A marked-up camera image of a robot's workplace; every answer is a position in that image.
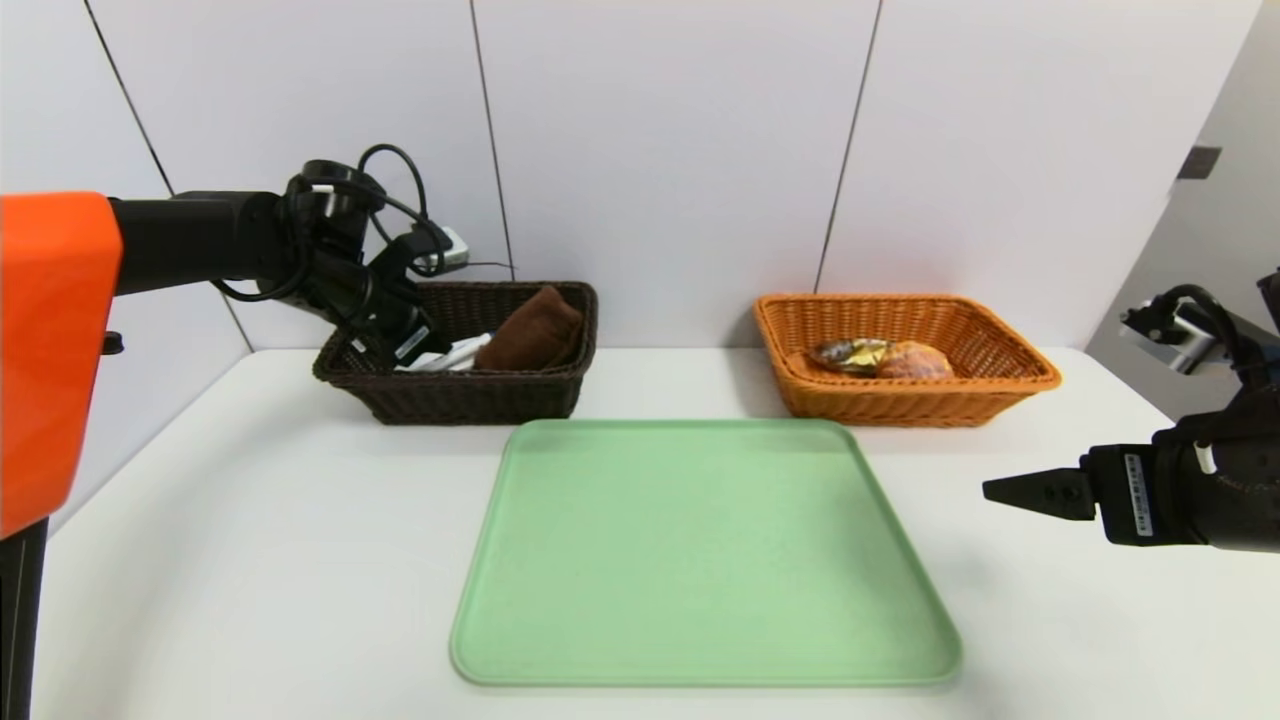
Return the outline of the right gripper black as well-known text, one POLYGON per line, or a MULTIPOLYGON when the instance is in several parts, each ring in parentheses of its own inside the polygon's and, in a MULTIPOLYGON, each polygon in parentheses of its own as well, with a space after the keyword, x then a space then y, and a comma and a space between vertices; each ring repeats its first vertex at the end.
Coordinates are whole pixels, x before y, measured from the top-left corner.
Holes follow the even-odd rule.
POLYGON ((1197 446, 1207 413, 1184 416, 1147 445, 1091 448, 1082 469, 987 480, 996 503, 1069 521, 1093 521, 1108 542, 1277 552, 1277 425, 1248 421, 1247 436, 1197 446))

